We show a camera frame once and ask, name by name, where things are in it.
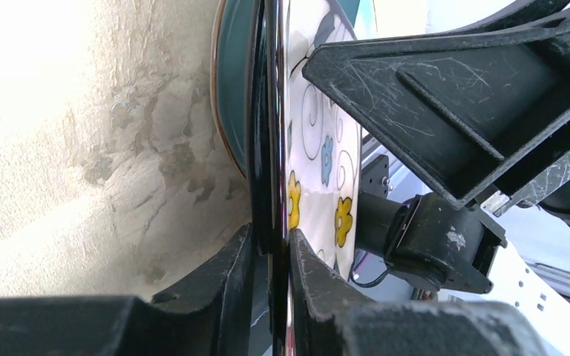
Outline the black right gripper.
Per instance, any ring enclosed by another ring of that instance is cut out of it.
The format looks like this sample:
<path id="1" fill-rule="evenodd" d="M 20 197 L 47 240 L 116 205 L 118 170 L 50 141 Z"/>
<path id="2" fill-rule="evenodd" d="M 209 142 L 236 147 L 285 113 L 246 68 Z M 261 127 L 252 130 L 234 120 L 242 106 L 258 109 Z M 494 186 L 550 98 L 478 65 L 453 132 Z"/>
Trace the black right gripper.
<path id="1" fill-rule="evenodd" d="M 570 1 L 323 44 L 303 75 L 454 208 L 538 205 L 570 227 Z"/>

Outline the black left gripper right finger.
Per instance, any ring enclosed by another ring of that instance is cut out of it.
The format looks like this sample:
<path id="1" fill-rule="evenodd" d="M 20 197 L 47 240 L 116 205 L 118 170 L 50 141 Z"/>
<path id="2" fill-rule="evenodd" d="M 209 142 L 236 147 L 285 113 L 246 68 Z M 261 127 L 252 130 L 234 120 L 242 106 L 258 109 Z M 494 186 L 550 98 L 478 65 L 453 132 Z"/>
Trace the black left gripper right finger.
<path id="1" fill-rule="evenodd" d="M 504 303 L 380 303 L 289 233 L 298 355 L 544 355 L 531 324 Z"/>

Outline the square floral plate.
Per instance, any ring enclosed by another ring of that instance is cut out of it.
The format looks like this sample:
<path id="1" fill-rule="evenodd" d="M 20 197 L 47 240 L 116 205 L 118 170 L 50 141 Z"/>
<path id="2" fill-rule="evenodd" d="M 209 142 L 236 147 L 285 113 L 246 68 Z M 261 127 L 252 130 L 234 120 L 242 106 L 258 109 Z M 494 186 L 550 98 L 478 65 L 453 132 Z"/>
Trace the square floral plate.
<path id="1" fill-rule="evenodd" d="M 272 352 L 291 355 L 290 231 L 348 277 L 355 258 L 361 126 L 303 75 L 314 50 L 353 40 L 337 1 L 258 1 L 246 96 L 246 175 L 268 257 Z"/>

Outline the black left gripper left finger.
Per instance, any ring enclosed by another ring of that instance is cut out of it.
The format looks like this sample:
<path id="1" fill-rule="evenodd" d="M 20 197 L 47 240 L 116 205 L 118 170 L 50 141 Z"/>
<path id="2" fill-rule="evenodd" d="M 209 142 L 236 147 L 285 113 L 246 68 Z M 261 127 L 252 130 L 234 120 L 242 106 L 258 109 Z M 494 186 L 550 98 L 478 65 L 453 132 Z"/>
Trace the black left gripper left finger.
<path id="1" fill-rule="evenodd" d="M 184 278 L 139 297 L 0 298 L 0 355 L 245 355 L 252 226 Z"/>

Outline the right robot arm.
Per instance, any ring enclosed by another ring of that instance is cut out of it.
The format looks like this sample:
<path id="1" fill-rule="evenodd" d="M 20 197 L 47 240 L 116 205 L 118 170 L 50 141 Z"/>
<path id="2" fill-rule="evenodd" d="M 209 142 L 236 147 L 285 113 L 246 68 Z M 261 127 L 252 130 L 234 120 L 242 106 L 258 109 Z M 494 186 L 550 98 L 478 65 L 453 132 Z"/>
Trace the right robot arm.
<path id="1" fill-rule="evenodd" d="M 390 235 L 423 286 L 490 292 L 486 214 L 538 205 L 570 227 L 570 1 L 516 1 L 445 33 L 324 44 L 305 77 L 431 192 Z"/>

